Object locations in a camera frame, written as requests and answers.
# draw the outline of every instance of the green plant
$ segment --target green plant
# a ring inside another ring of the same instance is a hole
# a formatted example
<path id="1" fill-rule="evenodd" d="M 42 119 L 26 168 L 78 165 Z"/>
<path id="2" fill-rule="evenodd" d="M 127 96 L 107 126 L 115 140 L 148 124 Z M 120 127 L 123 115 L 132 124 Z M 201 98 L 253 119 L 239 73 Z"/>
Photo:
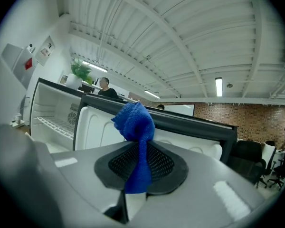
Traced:
<path id="1" fill-rule="evenodd" d="M 86 81 L 89 85 L 91 85 L 93 83 L 93 80 L 90 76 L 88 76 L 88 74 L 91 72 L 91 69 L 82 63 L 83 63 L 82 60 L 74 58 L 71 64 L 71 70 L 73 74 L 75 74 L 77 77 L 81 78 L 82 80 Z"/>

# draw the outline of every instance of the whiteboard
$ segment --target whiteboard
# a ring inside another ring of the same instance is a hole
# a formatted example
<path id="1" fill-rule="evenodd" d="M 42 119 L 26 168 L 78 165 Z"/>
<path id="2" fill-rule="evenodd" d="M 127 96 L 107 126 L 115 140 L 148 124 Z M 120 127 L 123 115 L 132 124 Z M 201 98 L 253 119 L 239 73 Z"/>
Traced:
<path id="1" fill-rule="evenodd" d="M 193 104 L 172 104 L 165 105 L 165 110 L 170 112 L 176 112 L 188 116 L 193 116 L 194 113 L 194 105 Z"/>

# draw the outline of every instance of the brick wall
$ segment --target brick wall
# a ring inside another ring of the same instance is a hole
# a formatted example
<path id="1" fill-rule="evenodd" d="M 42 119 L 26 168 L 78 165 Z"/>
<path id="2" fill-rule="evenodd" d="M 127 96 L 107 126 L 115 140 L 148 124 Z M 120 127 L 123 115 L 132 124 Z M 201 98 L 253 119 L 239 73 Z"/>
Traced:
<path id="1" fill-rule="evenodd" d="M 156 107 L 158 102 L 151 102 L 137 96 L 129 94 L 129 98 L 140 99 L 145 106 Z M 260 105 L 260 104 L 217 104 L 195 103 L 194 116 L 209 119 L 220 123 L 238 126 L 238 138 L 253 141 L 265 142 L 273 140 L 280 148 L 285 139 L 285 106 Z"/>

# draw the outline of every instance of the black shirt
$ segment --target black shirt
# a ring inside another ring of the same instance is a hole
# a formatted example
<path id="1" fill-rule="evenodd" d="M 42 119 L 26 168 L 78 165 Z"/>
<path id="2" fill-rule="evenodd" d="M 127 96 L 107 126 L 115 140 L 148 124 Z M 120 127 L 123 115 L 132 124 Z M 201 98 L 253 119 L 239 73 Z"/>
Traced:
<path id="1" fill-rule="evenodd" d="M 103 91 L 102 89 L 98 92 L 99 95 L 105 96 L 105 97 L 109 97 L 109 98 L 113 98 L 113 99 L 119 99 L 116 91 L 112 88 L 109 88 L 106 91 Z"/>

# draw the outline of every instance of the potted plant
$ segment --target potted plant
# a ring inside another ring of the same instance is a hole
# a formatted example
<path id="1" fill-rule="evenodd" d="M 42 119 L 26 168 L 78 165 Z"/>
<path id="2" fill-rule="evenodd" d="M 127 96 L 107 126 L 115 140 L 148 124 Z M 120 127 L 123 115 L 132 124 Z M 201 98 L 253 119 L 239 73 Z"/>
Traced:
<path id="1" fill-rule="evenodd" d="M 74 58 L 71 64 L 72 74 L 69 74 L 66 80 L 66 86 L 71 89 L 78 89 L 81 86 L 81 81 L 84 80 L 88 84 L 92 84 L 93 80 L 89 77 L 91 69 L 83 64 L 82 60 Z"/>

